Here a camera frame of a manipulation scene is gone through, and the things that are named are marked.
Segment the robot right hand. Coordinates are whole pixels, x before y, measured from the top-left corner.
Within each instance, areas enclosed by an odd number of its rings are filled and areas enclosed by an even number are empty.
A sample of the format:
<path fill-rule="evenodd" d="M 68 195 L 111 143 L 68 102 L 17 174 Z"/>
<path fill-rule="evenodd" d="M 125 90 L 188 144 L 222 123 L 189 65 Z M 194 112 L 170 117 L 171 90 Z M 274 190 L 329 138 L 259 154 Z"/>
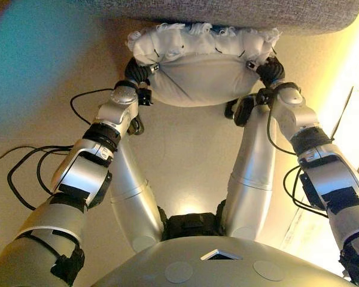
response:
<path fill-rule="evenodd" d="M 275 56 L 268 57 L 262 65 L 247 61 L 246 66 L 259 75 L 260 81 L 266 88 L 271 88 L 277 81 L 285 79 L 284 67 Z"/>

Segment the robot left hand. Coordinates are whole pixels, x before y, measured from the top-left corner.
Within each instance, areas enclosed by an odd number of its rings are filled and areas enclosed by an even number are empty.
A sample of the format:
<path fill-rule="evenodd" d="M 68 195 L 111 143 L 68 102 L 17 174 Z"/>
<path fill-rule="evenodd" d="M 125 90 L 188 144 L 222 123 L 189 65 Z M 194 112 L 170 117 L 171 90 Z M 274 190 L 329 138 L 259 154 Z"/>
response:
<path fill-rule="evenodd" d="M 133 80 L 137 84 L 146 83 L 150 85 L 149 77 L 155 74 L 160 69 L 158 63 L 154 63 L 148 66 L 141 66 L 137 63 L 136 59 L 132 57 L 125 69 L 124 75 L 127 79 Z"/>

